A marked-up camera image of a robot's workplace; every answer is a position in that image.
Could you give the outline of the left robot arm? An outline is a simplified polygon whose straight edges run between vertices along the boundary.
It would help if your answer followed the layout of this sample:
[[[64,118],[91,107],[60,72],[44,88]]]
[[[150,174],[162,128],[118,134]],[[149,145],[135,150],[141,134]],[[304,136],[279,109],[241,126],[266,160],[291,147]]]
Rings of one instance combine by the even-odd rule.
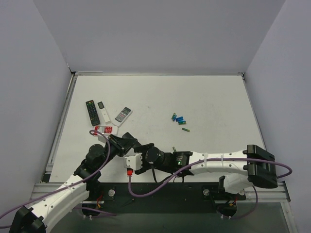
[[[55,191],[35,199],[35,204],[23,204],[15,214],[11,233],[49,233],[54,226],[80,202],[99,196],[100,170],[115,156],[122,157],[139,145],[130,133],[122,137],[104,137],[106,144],[92,145],[74,173]]]

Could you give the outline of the slim black remote control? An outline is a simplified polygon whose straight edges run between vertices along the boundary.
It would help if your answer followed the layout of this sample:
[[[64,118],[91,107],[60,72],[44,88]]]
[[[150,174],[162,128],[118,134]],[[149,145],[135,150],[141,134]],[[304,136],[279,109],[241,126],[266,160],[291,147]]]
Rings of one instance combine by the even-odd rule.
[[[138,142],[136,138],[134,138],[129,132],[126,132],[122,138],[129,139],[133,143],[133,147],[141,146],[141,144]]]

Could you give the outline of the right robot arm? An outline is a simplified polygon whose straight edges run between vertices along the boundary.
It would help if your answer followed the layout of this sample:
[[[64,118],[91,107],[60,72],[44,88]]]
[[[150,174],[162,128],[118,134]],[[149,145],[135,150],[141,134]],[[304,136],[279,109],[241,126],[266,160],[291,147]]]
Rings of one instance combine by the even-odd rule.
[[[255,186],[265,189],[277,188],[275,157],[257,145],[230,153],[198,153],[193,151],[163,152],[153,144],[135,149],[139,154],[139,175],[149,169],[160,170],[180,177],[201,173],[223,173],[219,179],[220,190],[237,194]]]

